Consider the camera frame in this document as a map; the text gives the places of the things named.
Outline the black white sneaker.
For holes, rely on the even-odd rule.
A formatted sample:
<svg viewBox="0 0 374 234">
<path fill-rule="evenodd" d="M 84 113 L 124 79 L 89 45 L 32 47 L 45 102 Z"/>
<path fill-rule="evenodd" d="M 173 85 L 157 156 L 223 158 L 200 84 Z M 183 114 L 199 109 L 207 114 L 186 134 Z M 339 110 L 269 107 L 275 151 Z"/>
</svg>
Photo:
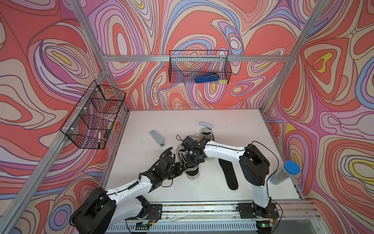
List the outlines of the black white sneaker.
<svg viewBox="0 0 374 234">
<path fill-rule="evenodd" d="M 200 138 L 207 139 L 208 141 L 214 141 L 214 135 L 211 129 L 202 128 L 200 131 Z"/>
<path fill-rule="evenodd" d="M 196 155 L 194 154 L 195 148 L 187 145 L 187 148 L 181 143 L 177 147 L 177 156 L 181 165 L 184 167 L 184 172 L 187 178 L 190 180 L 195 180 L 199 177 L 199 166 L 195 162 Z"/>
</svg>

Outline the black shoe insole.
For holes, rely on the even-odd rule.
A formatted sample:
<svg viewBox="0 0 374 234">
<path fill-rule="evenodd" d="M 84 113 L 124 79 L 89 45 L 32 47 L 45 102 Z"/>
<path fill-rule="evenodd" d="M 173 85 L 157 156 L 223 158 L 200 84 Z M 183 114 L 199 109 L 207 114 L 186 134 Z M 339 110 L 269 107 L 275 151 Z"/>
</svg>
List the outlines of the black shoe insole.
<svg viewBox="0 0 374 234">
<path fill-rule="evenodd" d="M 231 190 L 237 190 L 239 187 L 232 162 L 219 159 L 219 164 L 223 170 L 227 185 Z"/>
</svg>

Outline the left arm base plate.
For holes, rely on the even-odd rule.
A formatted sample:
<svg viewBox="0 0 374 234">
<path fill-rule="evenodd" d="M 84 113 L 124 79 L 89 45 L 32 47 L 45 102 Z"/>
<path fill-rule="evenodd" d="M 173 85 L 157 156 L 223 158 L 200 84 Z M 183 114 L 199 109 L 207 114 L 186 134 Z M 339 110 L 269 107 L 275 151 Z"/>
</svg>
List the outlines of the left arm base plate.
<svg viewBox="0 0 374 234">
<path fill-rule="evenodd" d="M 127 220 L 150 220 L 157 222 L 162 218 L 162 210 L 162 204 L 150 204 L 146 208 L 143 208 L 137 216 L 129 217 Z"/>
</svg>

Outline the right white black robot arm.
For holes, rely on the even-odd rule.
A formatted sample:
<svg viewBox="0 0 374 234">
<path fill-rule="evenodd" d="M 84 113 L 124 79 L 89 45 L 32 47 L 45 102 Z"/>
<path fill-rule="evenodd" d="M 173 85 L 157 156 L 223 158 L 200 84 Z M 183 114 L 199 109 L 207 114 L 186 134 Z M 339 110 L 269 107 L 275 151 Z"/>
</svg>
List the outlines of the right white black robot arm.
<svg viewBox="0 0 374 234">
<path fill-rule="evenodd" d="M 206 138 L 197 141 L 187 136 L 181 146 L 185 149 L 180 154 L 180 162 L 185 170 L 195 170 L 207 158 L 239 163 L 244 178 L 252 185 L 253 202 L 261 208 L 268 207 L 270 196 L 267 192 L 266 177 L 270 162 L 253 144 L 235 147 L 217 143 Z"/>
</svg>

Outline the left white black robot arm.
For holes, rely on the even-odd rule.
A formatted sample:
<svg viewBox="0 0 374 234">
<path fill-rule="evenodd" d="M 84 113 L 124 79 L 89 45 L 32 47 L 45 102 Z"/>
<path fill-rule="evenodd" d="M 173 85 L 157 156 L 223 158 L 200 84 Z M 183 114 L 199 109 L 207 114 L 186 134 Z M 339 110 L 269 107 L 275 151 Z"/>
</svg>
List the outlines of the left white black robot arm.
<svg viewBox="0 0 374 234">
<path fill-rule="evenodd" d="M 184 160 L 165 151 L 138 179 L 110 190 L 94 189 L 72 213 L 70 225 L 80 234 L 104 234 L 110 226 L 128 218 L 147 216 L 149 202 L 144 195 L 161 187 L 164 180 L 181 176 L 184 166 Z"/>
</svg>

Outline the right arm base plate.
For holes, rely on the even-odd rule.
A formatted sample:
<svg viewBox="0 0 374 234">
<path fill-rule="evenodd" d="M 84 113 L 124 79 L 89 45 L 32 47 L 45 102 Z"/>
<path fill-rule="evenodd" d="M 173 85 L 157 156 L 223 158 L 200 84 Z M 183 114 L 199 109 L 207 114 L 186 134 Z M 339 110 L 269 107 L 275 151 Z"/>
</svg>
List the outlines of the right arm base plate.
<svg viewBox="0 0 374 234">
<path fill-rule="evenodd" d="M 253 203 L 238 203 L 236 210 L 239 212 L 241 219 L 274 219 L 277 220 L 280 215 L 274 202 L 270 202 L 266 208 Z"/>
</svg>

